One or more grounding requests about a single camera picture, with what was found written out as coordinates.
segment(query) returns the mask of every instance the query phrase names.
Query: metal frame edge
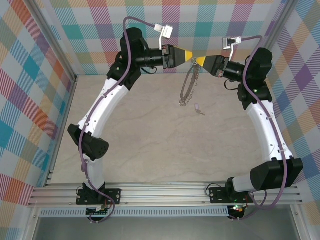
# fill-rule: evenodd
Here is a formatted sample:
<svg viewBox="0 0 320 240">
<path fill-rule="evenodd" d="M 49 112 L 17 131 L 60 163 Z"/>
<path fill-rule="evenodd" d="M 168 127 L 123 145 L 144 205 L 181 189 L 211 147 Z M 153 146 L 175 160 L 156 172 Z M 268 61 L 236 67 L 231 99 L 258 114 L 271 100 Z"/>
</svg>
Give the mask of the metal frame edge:
<svg viewBox="0 0 320 240">
<path fill-rule="evenodd" d="M 284 29 L 291 13 L 294 11 L 299 0 L 287 0 L 282 12 L 279 15 L 278 20 L 273 26 L 270 36 L 266 40 L 264 47 L 271 51 L 273 45 L 276 43 L 278 37 L 280 36 L 282 30 Z"/>
<path fill-rule="evenodd" d="M 318 239 L 315 236 L 312 236 L 308 230 L 308 223 L 306 222 L 306 219 L 304 218 L 304 210 L 303 205 L 290 205 L 293 220 L 296 226 L 296 229 L 298 231 L 298 234 L 302 240 L 316 240 Z"/>
<path fill-rule="evenodd" d="M 27 8 L 29 9 L 31 15 L 33 16 L 34 20 L 38 24 L 41 29 L 41 32 L 45 36 L 46 40 L 48 41 L 49 45 L 53 49 L 54 53 L 56 54 L 57 58 L 61 62 L 64 70 L 68 74 L 69 78 L 71 78 L 74 82 L 76 81 L 77 74 L 74 72 L 72 66 L 70 65 L 64 51 L 60 47 L 58 40 L 56 39 L 54 33 L 52 32 L 48 22 L 46 21 L 44 15 L 41 12 L 38 4 L 35 0 L 23 0 Z"/>
<path fill-rule="evenodd" d="M 43 187 L 46 186 L 48 178 L 49 178 L 49 175 L 53 171 L 53 169 L 55 168 L 55 165 L 56 165 L 56 162 L 57 162 L 58 153 L 59 153 L 59 150 L 60 150 L 62 138 L 63 138 L 64 132 L 65 132 L 65 128 L 66 128 L 66 125 L 67 125 L 67 120 L 68 120 L 68 117 L 69 117 L 71 105 L 72 105 L 72 102 L 73 102 L 73 99 L 74 99 L 74 96 L 75 96 L 77 84 L 78 84 L 78 82 L 75 81 L 75 82 L 72 83 L 72 86 L 71 86 L 70 97 L 69 97 L 68 103 L 66 105 L 66 109 L 65 109 L 65 113 L 64 113 L 64 116 L 63 116 L 63 119 L 62 119 L 61 127 L 60 127 L 59 132 L 58 132 L 58 136 L 57 136 L 57 139 L 56 139 L 56 145 L 54 147 L 53 154 L 52 154 L 52 157 L 50 159 L 49 168 L 46 170 L 45 178 L 43 179 L 43 181 L 41 183 L 41 185 Z"/>
</svg>

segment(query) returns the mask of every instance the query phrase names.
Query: beige floor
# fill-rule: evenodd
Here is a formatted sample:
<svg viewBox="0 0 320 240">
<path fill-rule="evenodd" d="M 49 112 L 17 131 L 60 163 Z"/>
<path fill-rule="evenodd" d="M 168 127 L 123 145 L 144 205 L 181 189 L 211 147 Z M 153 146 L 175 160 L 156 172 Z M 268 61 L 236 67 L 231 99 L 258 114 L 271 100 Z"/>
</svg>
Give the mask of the beige floor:
<svg viewBox="0 0 320 240">
<path fill-rule="evenodd" d="M 107 182 L 225 181 L 261 164 L 258 137 L 236 91 L 200 75 L 192 100 L 179 106 L 185 74 L 143 75 L 119 103 L 102 134 Z M 67 120 L 77 124 L 105 76 L 80 77 Z M 195 111 L 198 103 L 205 116 Z M 80 183 L 78 148 L 65 130 L 52 183 Z"/>
</svg>

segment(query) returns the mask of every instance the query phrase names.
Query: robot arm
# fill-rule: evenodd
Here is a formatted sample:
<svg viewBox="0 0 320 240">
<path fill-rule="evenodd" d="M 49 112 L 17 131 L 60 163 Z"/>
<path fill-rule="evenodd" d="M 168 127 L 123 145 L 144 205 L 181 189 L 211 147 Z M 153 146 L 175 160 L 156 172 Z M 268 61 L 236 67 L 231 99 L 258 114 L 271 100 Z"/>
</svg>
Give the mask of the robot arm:
<svg viewBox="0 0 320 240">
<path fill-rule="evenodd" d="M 162 37 L 170 37 L 170 29 L 171 27 L 168 26 L 163 27 L 160 39 Z M 77 125 L 71 124 L 68 127 L 70 136 L 78 146 L 81 131 L 86 126 L 82 138 L 83 158 L 87 162 L 87 177 L 96 189 L 100 189 L 105 183 L 102 158 L 109 148 L 109 144 L 101 139 L 100 136 L 117 104 L 141 76 L 141 68 L 162 66 L 164 69 L 171 69 L 187 62 L 193 56 L 192 52 L 172 45 L 162 45 L 160 49 L 149 48 L 143 39 L 141 30 L 138 28 L 127 29 L 127 34 L 131 48 L 131 67 L 124 81 L 112 90 L 107 97 L 105 96 L 105 92 L 120 80 L 128 66 L 128 49 L 123 37 L 120 40 L 121 52 L 116 56 L 115 63 L 111 66 L 104 86 L 91 109 Z M 88 116 L 98 101 L 100 102 L 88 121 Z M 85 184 L 92 189 L 88 181 Z"/>
<path fill-rule="evenodd" d="M 235 44 L 241 43 L 241 40 L 237 42 L 236 39 L 238 38 L 230 38 L 223 41 L 223 47 L 225 48 L 225 45 L 227 44 L 230 44 L 232 47 Z M 285 143 L 275 118 L 272 97 L 268 86 L 265 83 L 267 74 L 272 67 L 271 61 L 271 52 L 265 48 L 259 48 L 247 67 L 246 84 L 247 87 L 254 92 L 271 116 L 282 149 L 279 147 L 276 133 L 268 115 L 244 86 L 243 74 L 245 66 L 230 61 L 229 57 L 221 55 L 197 58 L 197 63 L 211 75 L 218 78 L 224 77 L 232 82 L 237 81 L 240 83 L 237 89 L 238 99 L 242 102 L 243 109 L 247 112 L 253 122 L 262 149 L 263 164 L 253 168 L 247 175 L 231 177 L 228 179 L 226 190 L 231 201 L 238 200 L 238 193 L 241 192 L 279 189 L 284 180 L 284 160 L 286 160 L 287 163 L 287 179 L 285 187 L 290 187 L 294 183 L 303 168 L 301 159 L 294 158 L 292 152 Z"/>
</svg>

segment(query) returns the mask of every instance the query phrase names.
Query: plaid wall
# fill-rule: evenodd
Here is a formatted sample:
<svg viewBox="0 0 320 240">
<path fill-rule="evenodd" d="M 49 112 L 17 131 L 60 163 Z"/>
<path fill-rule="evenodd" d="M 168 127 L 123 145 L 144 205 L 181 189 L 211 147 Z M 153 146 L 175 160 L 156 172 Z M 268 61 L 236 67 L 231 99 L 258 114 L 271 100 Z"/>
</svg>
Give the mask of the plaid wall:
<svg viewBox="0 0 320 240">
<path fill-rule="evenodd" d="M 273 46 L 268 75 L 285 141 L 304 169 L 297 179 L 320 236 L 320 0 L 300 0 Z"/>
<path fill-rule="evenodd" d="M 120 50 L 122 22 L 133 16 L 149 23 L 173 26 L 165 43 L 194 52 L 196 56 L 228 55 L 222 37 L 268 36 L 286 0 L 37 0 L 75 72 L 106 74 Z M 142 30 L 149 46 L 156 48 L 159 33 L 142 23 L 128 27 Z M 244 61 L 255 42 L 238 46 L 234 61 Z M 190 64 L 162 73 L 186 73 Z"/>
<path fill-rule="evenodd" d="M 22 0 L 0 1 L 0 240 L 26 225 L 49 167 L 71 80 Z"/>
</svg>

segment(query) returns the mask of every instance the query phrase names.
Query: purple cable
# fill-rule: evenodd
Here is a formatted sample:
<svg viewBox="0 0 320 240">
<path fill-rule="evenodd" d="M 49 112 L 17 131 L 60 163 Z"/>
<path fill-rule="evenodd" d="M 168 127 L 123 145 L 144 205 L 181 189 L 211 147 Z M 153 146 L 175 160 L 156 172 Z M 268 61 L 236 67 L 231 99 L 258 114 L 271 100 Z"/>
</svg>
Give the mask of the purple cable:
<svg viewBox="0 0 320 240">
<path fill-rule="evenodd" d="M 100 221 L 93 221 L 92 218 L 91 218 L 91 215 L 89 216 L 89 219 L 92 223 L 102 223 L 104 221 L 106 221 L 107 219 L 109 219 L 111 217 L 111 215 L 114 213 L 115 211 L 115 208 L 116 208 L 116 204 L 115 204 L 115 201 L 109 197 L 108 195 L 104 194 L 103 192 L 99 191 L 98 189 L 95 188 L 95 186 L 93 186 L 93 184 L 91 183 L 90 179 L 89 179 L 89 175 L 88 175 L 88 166 L 87 166 L 87 162 L 85 161 L 84 159 L 84 154 L 83 154 L 83 150 L 82 150 L 82 140 L 83 140 L 83 137 L 84 137 L 84 134 L 85 134 L 85 131 L 86 131 L 86 127 L 87 127 L 87 124 L 90 122 L 90 118 L 91 116 L 94 114 L 96 108 L 98 107 L 98 105 L 101 103 L 101 101 L 106 98 L 108 96 L 109 93 L 111 93 L 119 84 L 121 84 L 123 82 L 123 80 L 125 79 L 125 77 L 127 76 L 129 70 L 130 70 L 130 67 L 131 67 L 131 60 L 132 60 L 132 56 L 131 56 L 131 47 L 130 47 L 130 43 L 129 43 L 129 37 L 128 37 L 128 33 L 127 33 L 127 30 L 126 30 L 126 22 L 127 20 L 135 20 L 135 21 L 138 21 L 140 23 L 143 23 L 145 25 L 148 25 L 152 28 L 155 27 L 155 25 L 151 24 L 151 23 L 148 23 L 146 21 L 143 21 L 143 20 L 140 20 L 136 17 L 132 17 L 132 16 L 127 16 L 123 19 L 123 34 L 124 34 L 124 38 L 125 38 L 125 43 L 126 43 L 126 47 L 127 47 L 127 50 L 128 50 L 128 65 L 126 67 L 126 70 L 124 72 L 124 74 L 122 75 L 122 77 L 119 79 L 119 81 L 117 81 L 116 84 L 114 84 L 110 89 L 108 89 L 104 94 L 103 96 L 101 96 L 98 101 L 95 103 L 95 105 L 92 107 L 92 110 L 90 111 L 90 113 L 88 114 L 88 117 L 86 118 L 86 121 L 83 125 L 83 128 L 82 128 L 82 131 L 81 131 L 81 134 L 80 134 L 80 138 L 79 138 L 79 153 L 80 153 L 80 158 L 81 158 L 81 170 L 83 173 L 85 173 L 85 177 L 89 183 L 89 185 L 92 187 L 93 190 L 95 190 L 98 194 L 104 196 L 105 198 L 109 199 L 111 202 L 112 202 L 112 211 L 111 213 L 108 215 L 108 216 L 105 216 L 102 220 Z"/>
<path fill-rule="evenodd" d="M 287 159 L 286 159 L 286 155 L 285 155 L 285 152 L 284 152 L 284 148 L 282 146 L 282 142 L 281 142 L 281 139 L 280 139 L 280 136 L 279 136 L 279 133 L 277 131 L 277 128 L 276 128 L 276 125 L 274 123 L 274 120 L 272 119 L 270 113 L 268 112 L 267 108 L 265 107 L 265 105 L 261 102 L 261 100 L 251 91 L 251 89 L 248 87 L 247 85 L 247 71 L 248 71 L 248 67 L 250 65 L 250 62 L 252 61 L 252 58 L 254 57 L 254 55 L 256 54 L 256 52 L 258 51 L 260 45 L 261 45 L 261 42 L 263 40 L 263 37 L 261 35 L 258 35 L 258 36 L 252 36 L 252 37 L 247 37 L 247 38 L 242 38 L 241 40 L 242 41 L 248 41 L 248 40 L 253 40 L 253 39 L 260 39 L 259 40 L 259 43 L 256 45 L 255 49 L 253 50 L 253 52 L 251 53 L 245 67 L 244 67 L 244 70 L 243 70 L 243 77 L 242 77 L 242 80 L 243 80 L 243 85 L 245 87 L 245 89 L 248 91 L 248 93 L 254 97 L 254 99 L 257 101 L 257 103 L 259 103 L 259 105 L 262 107 L 263 111 L 265 112 L 265 114 L 267 115 L 268 119 L 270 120 L 270 124 L 272 126 L 272 129 L 274 131 L 274 135 L 275 135 L 275 138 L 276 138 L 276 141 L 278 143 L 278 146 L 280 148 L 280 153 L 281 153 L 281 157 L 282 157 L 282 160 L 283 160 L 283 180 L 282 180 L 282 184 L 281 184 L 281 188 L 280 188 L 280 191 L 278 193 L 278 195 L 276 196 L 275 200 L 273 201 L 273 203 L 270 205 L 270 206 L 267 206 L 267 207 L 263 207 L 263 204 L 262 205 L 258 205 L 258 203 L 256 202 L 256 200 L 251 196 L 250 194 L 250 197 L 252 198 L 253 202 L 254 202 L 254 205 L 258 208 L 258 209 L 263 209 L 263 210 L 270 210 L 272 208 L 275 207 L 275 205 L 278 203 L 278 201 L 280 200 L 284 190 L 285 190 L 285 187 L 286 187 L 286 183 L 287 183 L 287 176 L 288 176 L 288 166 L 287 166 Z"/>
</svg>

